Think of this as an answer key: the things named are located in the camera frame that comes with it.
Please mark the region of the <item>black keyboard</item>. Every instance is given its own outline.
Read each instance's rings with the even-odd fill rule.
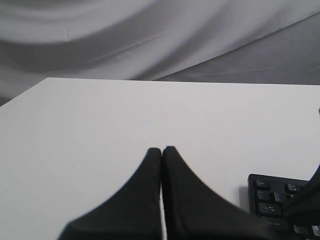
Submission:
[[[295,226],[283,217],[283,205],[307,183],[305,180],[250,174],[250,213],[272,225],[289,240],[320,240],[320,226]]]

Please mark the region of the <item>gray cloth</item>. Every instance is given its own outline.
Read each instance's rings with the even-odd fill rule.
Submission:
[[[319,12],[319,0],[0,0],[0,97],[46,77],[157,80]],[[218,66],[243,72],[253,56]]]

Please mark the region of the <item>white surface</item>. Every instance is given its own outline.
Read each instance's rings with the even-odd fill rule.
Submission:
[[[0,97],[11,99],[46,77],[156,80],[319,12],[319,0],[0,0]],[[240,62],[234,56],[222,70],[295,73],[292,61],[264,67],[283,59],[273,49],[285,46],[286,56],[304,63],[295,68],[300,75],[319,78],[310,71],[320,61],[318,29],[315,20],[288,40],[274,37],[275,44]],[[294,54],[300,51],[305,55]]]
[[[0,107],[0,239],[55,239],[174,145],[245,208],[251,173],[309,179],[320,86],[48,78]]]

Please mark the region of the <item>white fabric backdrop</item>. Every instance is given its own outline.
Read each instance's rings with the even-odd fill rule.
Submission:
[[[46,77],[157,80],[319,12],[319,0],[0,0],[0,97]]]

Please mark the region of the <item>white table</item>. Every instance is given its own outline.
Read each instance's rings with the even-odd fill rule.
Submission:
[[[0,239],[49,240],[174,145],[248,209],[251,173],[309,179],[320,86],[47,78],[0,107]]]

